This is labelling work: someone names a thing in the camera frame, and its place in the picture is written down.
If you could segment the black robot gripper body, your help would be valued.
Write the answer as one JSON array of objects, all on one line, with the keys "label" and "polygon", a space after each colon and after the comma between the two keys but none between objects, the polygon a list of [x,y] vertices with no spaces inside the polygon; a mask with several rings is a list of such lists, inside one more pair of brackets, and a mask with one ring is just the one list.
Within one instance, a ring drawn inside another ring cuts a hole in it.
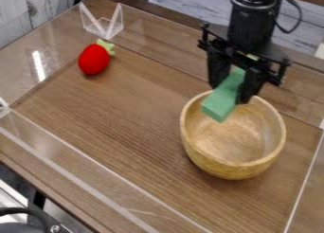
[{"label": "black robot gripper body", "polygon": [[280,85],[290,66],[290,58],[273,47],[275,28],[283,0],[231,0],[229,27],[224,32],[205,23],[197,46],[207,52],[213,47],[229,58],[232,65],[244,71],[257,67],[267,73],[267,82]]}]

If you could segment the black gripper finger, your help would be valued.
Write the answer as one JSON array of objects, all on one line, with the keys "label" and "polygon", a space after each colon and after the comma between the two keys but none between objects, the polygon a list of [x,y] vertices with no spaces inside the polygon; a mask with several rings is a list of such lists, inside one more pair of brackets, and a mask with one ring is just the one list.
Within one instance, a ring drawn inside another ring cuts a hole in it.
[{"label": "black gripper finger", "polygon": [[208,80],[213,89],[216,89],[227,79],[231,66],[231,58],[211,47],[208,49]]},{"label": "black gripper finger", "polygon": [[243,84],[239,88],[237,103],[247,104],[251,98],[259,94],[267,82],[267,73],[257,67],[245,70]]}]

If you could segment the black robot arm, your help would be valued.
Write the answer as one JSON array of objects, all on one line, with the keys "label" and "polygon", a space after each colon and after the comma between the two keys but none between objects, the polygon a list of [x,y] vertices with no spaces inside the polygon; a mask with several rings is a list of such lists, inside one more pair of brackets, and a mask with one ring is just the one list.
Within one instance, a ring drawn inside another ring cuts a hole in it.
[{"label": "black robot arm", "polygon": [[235,102],[245,104],[259,94],[267,82],[280,86],[291,59],[272,42],[275,28],[292,33],[300,26],[303,10],[295,0],[287,0],[298,9],[295,26],[286,29],[279,24],[283,0],[231,0],[232,12],[224,32],[211,23],[201,26],[197,46],[208,55],[208,81],[219,88],[229,77],[231,66],[243,70],[243,81],[236,90]]}]

